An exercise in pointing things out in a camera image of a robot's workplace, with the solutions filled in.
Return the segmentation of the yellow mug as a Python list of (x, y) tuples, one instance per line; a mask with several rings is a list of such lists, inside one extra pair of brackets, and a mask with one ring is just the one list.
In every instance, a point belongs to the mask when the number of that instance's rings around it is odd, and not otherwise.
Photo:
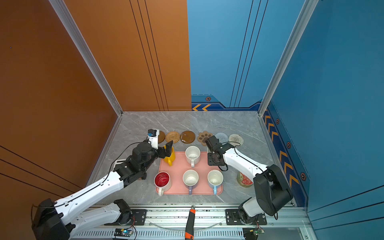
[(172, 152), (169, 157), (164, 158), (164, 162), (167, 163), (170, 167), (173, 165), (173, 162), (176, 158), (174, 147), (172, 147)]

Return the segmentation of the dark brown round coaster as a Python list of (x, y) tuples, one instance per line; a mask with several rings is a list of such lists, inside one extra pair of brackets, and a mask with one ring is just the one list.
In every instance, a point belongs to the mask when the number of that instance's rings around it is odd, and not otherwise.
[(165, 140), (165, 138), (166, 138), (165, 133), (163, 131), (160, 131), (159, 136), (158, 136), (158, 143), (159, 144), (162, 143)]

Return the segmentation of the woven rattan round coaster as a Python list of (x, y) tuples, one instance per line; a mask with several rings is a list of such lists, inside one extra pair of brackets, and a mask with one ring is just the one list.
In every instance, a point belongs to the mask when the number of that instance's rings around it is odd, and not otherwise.
[(180, 140), (180, 134), (176, 131), (172, 131), (167, 133), (165, 140), (167, 143), (173, 141), (173, 143), (177, 143)]

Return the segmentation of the light blue woven coaster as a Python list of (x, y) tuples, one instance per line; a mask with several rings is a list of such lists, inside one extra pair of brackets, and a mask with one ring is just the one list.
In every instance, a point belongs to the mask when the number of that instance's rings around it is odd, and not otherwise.
[(215, 137), (221, 144), (225, 144), (229, 142), (229, 137), (225, 133), (217, 133)]

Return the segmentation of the cork paw print coaster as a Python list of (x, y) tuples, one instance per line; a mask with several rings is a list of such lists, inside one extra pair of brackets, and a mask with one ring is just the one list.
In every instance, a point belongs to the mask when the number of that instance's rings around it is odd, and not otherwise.
[(203, 145), (203, 146), (206, 146), (206, 141), (207, 139), (209, 139), (210, 137), (212, 137), (214, 134), (210, 133), (210, 132), (207, 132), (207, 131), (203, 131), (202, 133), (199, 133), (198, 137), (197, 137), (197, 140)]

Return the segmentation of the multicolour woven round coaster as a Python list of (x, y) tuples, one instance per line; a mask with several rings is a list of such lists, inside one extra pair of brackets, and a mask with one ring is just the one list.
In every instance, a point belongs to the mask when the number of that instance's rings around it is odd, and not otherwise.
[(241, 146), (244, 144), (244, 139), (238, 134), (232, 134), (229, 136), (229, 143), (233, 146)]

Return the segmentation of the glossy brown round coaster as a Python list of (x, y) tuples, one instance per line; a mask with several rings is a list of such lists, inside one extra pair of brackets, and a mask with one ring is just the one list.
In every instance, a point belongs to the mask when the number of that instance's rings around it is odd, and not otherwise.
[(180, 134), (180, 140), (184, 144), (191, 144), (195, 141), (196, 135), (192, 131), (184, 131)]

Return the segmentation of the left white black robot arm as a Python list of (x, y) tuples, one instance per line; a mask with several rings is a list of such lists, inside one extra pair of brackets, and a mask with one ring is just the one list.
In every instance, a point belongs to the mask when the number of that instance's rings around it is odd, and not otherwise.
[(89, 210), (98, 201), (147, 177), (146, 171), (156, 159), (172, 154), (173, 142), (153, 147), (150, 141), (139, 143), (132, 154), (99, 181), (57, 201), (47, 199), (37, 206), (32, 230), (38, 240), (69, 240), (95, 227), (131, 219), (131, 209), (124, 200)]

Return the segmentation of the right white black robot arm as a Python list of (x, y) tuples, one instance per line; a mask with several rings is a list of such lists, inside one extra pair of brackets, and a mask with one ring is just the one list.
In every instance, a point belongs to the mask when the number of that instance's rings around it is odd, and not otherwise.
[(220, 143), (216, 137), (208, 138), (205, 143), (210, 150), (208, 165), (231, 166), (253, 182), (256, 196), (240, 204), (241, 221), (252, 224), (261, 214), (278, 218), (278, 211), (294, 198), (280, 167), (259, 163), (243, 155), (232, 144)]

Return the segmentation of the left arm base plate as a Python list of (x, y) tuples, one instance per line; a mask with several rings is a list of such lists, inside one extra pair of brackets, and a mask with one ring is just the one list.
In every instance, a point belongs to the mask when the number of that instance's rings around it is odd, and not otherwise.
[(146, 216), (146, 209), (133, 209), (129, 213), (122, 213), (115, 222), (105, 224), (105, 226), (143, 226)]

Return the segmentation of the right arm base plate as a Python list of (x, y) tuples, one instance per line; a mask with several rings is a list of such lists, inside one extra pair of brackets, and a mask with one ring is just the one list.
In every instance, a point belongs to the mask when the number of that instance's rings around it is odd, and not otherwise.
[(267, 225), (267, 219), (265, 214), (258, 214), (253, 217), (249, 217), (243, 210), (239, 209), (226, 209), (226, 223), (229, 226), (234, 225)]

